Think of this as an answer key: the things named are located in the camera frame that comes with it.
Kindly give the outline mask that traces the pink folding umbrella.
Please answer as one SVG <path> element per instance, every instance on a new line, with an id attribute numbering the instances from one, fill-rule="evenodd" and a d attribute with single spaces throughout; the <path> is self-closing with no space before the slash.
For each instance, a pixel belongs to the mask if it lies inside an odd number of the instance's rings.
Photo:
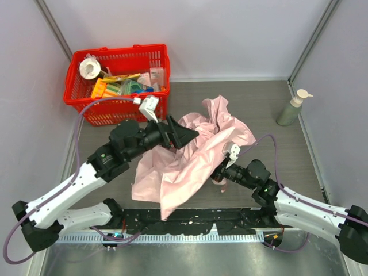
<path id="1" fill-rule="evenodd" d="M 249 127 L 228 112 L 223 96 L 205 99 L 202 105 L 208 117 L 189 113 L 179 120 L 199 133 L 194 140 L 181 149 L 157 146 L 144 153 L 137 165 L 132 199 L 159 203 L 162 220 L 199 191 L 224 160 L 228 143 L 242 147 L 256 141 Z"/>

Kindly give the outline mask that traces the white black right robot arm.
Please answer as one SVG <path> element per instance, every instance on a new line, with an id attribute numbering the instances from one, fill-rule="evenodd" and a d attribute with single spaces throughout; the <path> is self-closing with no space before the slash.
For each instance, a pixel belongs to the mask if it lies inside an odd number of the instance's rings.
<path id="1" fill-rule="evenodd" d="M 211 179 L 226 179 L 253 191 L 253 199 L 272 222 L 299 228 L 339 247 L 350 259 L 367 264 L 367 212 L 356 205 L 346 209 L 313 200 L 279 185 L 264 164 L 254 159 L 246 168 L 224 160 Z"/>

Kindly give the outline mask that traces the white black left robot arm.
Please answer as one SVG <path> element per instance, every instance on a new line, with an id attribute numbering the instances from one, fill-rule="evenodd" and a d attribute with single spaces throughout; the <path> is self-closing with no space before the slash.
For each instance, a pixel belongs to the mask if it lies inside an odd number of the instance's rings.
<path id="1" fill-rule="evenodd" d="M 33 252 L 53 245 L 59 237 L 90 227 L 118 227 L 124 212 L 111 198 L 90 208 L 70 207 L 92 191 L 129 169 L 129 162 L 156 146 L 181 149 L 199 133 L 171 116 L 166 122 L 150 121 L 141 128 L 135 120 L 120 122 L 109 142 L 99 147 L 79 169 L 59 186 L 32 202 L 18 201 L 13 212 Z"/>

